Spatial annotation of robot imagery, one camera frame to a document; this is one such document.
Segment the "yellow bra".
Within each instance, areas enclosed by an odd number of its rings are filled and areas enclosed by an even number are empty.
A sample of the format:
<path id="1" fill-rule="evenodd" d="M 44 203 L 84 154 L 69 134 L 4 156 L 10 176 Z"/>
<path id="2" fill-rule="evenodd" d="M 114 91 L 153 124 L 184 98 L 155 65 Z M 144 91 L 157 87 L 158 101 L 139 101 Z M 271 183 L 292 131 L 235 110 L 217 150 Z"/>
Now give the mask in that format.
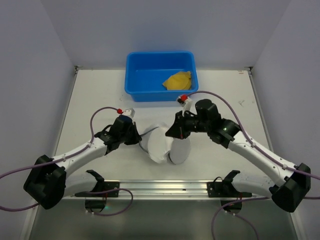
<path id="1" fill-rule="evenodd" d="M 162 85 L 169 91 L 189 90 L 192 86 L 191 72 L 179 71 L 165 80 Z"/>

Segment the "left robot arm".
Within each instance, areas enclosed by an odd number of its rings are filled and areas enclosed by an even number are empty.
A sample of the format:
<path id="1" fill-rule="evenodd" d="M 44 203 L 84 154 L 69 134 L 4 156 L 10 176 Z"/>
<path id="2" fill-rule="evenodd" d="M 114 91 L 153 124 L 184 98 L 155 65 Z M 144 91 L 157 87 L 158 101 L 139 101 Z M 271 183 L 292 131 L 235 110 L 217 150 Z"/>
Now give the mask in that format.
<path id="1" fill-rule="evenodd" d="M 141 139 L 136 123 L 129 116 L 120 115 L 110 127 L 95 133 L 88 143 L 59 156 L 40 156 L 23 189 L 46 210 L 70 195 L 81 193 L 101 197 L 107 188 L 100 174 L 87 170 L 75 177 L 73 173 L 118 149 L 121 144 L 136 145 Z"/>

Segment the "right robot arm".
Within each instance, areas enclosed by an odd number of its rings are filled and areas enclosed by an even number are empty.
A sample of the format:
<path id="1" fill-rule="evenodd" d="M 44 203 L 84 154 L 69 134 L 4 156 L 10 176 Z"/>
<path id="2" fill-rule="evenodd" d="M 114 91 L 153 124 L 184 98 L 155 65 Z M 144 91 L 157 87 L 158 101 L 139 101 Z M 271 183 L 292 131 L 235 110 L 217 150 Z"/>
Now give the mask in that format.
<path id="1" fill-rule="evenodd" d="M 196 102 L 196 113 L 190 111 L 192 100 L 181 95 L 177 102 L 183 109 L 175 114 L 167 137 L 184 140 L 191 133 L 205 133 L 212 142 L 244 157 L 260 169 L 263 176 L 246 175 L 232 170 L 218 183 L 211 183 L 219 197 L 267 197 L 282 210 L 293 213 L 311 189 L 311 169 L 304 163 L 296 165 L 274 154 L 251 138 L 241 126 L 221 117 L 209 99 Z"/>

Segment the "blue plastic tub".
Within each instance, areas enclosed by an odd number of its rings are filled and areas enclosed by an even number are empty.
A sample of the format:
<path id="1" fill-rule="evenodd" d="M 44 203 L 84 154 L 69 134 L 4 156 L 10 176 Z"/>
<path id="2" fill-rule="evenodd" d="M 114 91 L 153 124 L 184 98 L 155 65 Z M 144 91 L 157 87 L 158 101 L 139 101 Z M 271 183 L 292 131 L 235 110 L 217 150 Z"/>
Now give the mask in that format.
<path id="1" fill-rule="evenodd" d="M 167 90 L 163 83 L 178 72 L 190 72 L 186 90 Z M 132 52 L 126 58 L 124 90 L 135 102 L 170 102 L 199 89 L 194 55 L 190 51 Z"/>

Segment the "aluminium mounting rail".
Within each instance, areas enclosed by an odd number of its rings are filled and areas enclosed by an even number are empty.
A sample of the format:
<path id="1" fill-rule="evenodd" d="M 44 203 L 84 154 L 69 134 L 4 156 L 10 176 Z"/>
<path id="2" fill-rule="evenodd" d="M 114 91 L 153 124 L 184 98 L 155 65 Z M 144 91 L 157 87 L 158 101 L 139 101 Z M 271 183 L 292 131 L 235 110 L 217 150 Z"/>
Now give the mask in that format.
<path id="1" fill-rule="evenodd" d="M 234 181 L 236 192 L 223 189 L 217 180 L 105 180 L 102 190 L 127 189 L 137 200 L 232 200 L 271 197 L 274 183 L 267 177 L 240 176 Z"/>

